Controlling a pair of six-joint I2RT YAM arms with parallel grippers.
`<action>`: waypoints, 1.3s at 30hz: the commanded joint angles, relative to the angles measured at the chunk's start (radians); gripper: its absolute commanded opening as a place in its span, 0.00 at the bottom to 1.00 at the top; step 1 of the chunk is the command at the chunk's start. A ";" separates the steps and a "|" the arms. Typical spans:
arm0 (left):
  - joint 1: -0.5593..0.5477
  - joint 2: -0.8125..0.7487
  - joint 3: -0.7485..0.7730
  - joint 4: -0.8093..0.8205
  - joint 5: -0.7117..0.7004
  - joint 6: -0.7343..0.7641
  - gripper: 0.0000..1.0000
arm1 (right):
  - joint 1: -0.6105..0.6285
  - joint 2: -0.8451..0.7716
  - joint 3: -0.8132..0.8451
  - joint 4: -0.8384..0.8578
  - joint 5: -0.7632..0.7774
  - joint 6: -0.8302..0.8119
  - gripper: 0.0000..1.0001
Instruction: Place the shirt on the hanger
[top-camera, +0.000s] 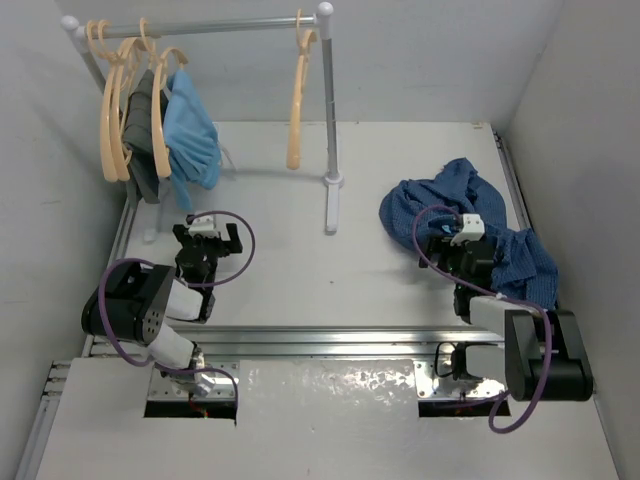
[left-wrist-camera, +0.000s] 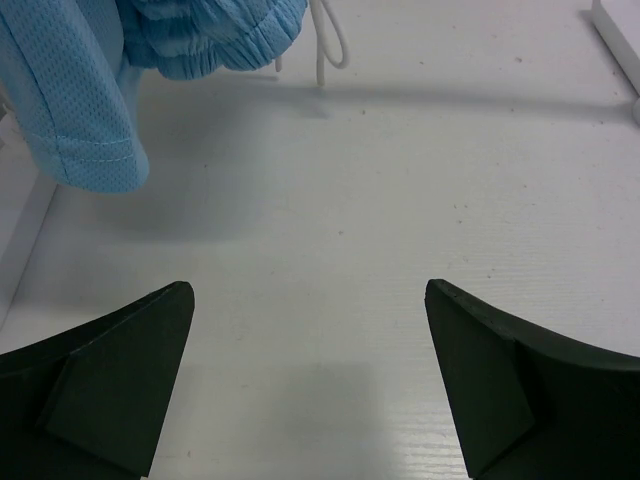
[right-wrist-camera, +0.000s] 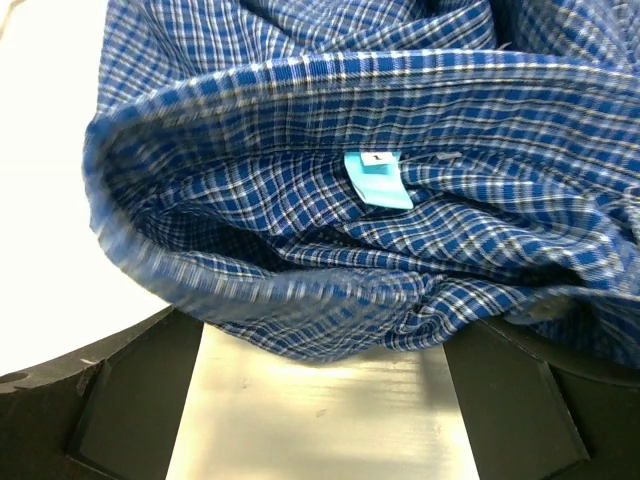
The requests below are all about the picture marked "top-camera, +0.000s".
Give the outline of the blue checkered shirt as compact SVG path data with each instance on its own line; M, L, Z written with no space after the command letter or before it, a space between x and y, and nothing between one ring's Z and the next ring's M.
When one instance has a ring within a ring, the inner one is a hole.
M535 232L507 226L501 194L466 158L448 162L432 179L402 180L381 201L379 218L392 240L412 250L429 235L456 234L479 220L495 248L489 290L510 298L555 307L558 268Z

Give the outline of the beige wooden hanger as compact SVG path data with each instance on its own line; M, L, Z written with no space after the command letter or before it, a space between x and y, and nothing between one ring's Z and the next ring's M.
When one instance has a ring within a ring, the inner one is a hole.
M295 31L298 57L295 81L290 109L289 133L286 154L286 166L290 170L297 170L301 160L301 110L307 81L311 46L317 41L313 29L301 29L302 10L296 13Z

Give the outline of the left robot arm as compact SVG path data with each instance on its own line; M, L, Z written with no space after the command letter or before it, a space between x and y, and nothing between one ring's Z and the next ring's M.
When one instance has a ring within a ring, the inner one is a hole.
M203 226L176 224L180 250L173 266L123 261L113 267L85 304L83 331L136 344L153 362L195 382L205 367L201 349L168 322L203 324L209 319L219 260L243 252L237 225L228 223L226 231L224 239L211 218Z

